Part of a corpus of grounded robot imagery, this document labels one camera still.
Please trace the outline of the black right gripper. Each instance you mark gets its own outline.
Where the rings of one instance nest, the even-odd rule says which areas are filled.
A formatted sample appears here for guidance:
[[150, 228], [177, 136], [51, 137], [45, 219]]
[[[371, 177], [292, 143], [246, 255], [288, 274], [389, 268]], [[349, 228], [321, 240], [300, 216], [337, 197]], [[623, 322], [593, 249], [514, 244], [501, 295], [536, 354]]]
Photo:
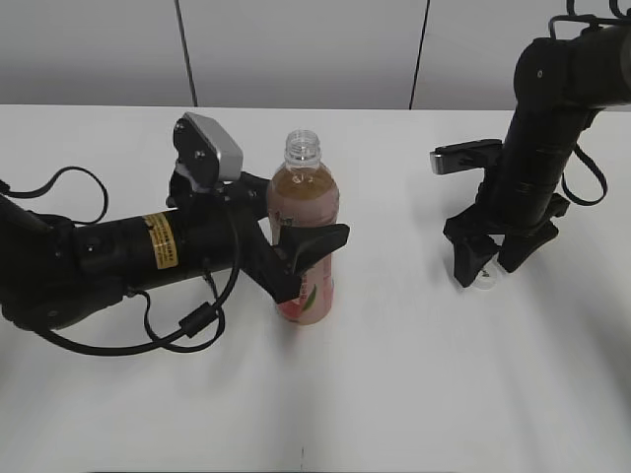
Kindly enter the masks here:
[[554, 240], [559, 230], [552, 223], [568, 211], [568, 199], [549, 183], [523, 179], [484, 180], [474, 203], [447, 219], [444, 235], [454, 247], [454, 277], [463, 288], [498, 252], [492, 235], [503, 235], [498, 262], [515, 272], [539, 248]]

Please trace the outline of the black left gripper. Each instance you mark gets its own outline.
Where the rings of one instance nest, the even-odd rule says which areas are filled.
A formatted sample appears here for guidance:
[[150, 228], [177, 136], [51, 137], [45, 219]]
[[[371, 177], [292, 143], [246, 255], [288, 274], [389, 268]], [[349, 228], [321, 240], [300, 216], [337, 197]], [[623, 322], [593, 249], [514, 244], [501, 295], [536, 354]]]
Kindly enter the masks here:
[[281, 228], [278, 249], [263, 234], [269, 180], [242, 171], [238, 180], [193, 193], [186, 179], [172, 174], [168, 217], [177, 247], [178, 268], [194, 277], [205, 272], [245, 272], [276, 303], [296, 298], [302, 275], [346, 245], [350, 227]]

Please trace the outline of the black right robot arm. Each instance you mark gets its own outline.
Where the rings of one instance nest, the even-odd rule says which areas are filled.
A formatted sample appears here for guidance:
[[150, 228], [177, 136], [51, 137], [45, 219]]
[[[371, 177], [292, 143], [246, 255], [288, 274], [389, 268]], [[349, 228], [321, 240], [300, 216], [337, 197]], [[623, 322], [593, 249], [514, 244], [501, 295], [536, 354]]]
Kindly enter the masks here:
[[454, 248], [454, 277], [464, 288], [492, 258], [514, 272], [557, 237], [553, 219], [570, 203], [587, 203], [569, 189], [555, 191], [566, 184], [570, 156], [603, 177], [578, 140], [603, 109], [630, 102], [630, 24], [596, 18], [587, 24], [573, 39], [541, 37], [524, 50], [505, 139], [438, 147], [430, 155], [438, 175], [484, 171], [474, 203], [444, 226]]

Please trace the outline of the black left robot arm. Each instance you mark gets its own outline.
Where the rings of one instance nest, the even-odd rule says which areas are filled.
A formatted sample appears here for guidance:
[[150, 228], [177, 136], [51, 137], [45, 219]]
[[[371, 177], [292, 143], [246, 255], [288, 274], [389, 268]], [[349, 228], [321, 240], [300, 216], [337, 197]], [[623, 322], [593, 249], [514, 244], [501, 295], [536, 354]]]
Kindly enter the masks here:
[[23, 329], [62, 329], [148, 291], [236, 269], [274, 301], [298, 296], [303, 275], [350, 234], [344, 224], [285, 229], [270, 243], [267, 180], [243, 173], [207, 193], [174, 175], [168, 207], [115, 221], [76, 222], [23, 209], [1, 188], [1, 307]]

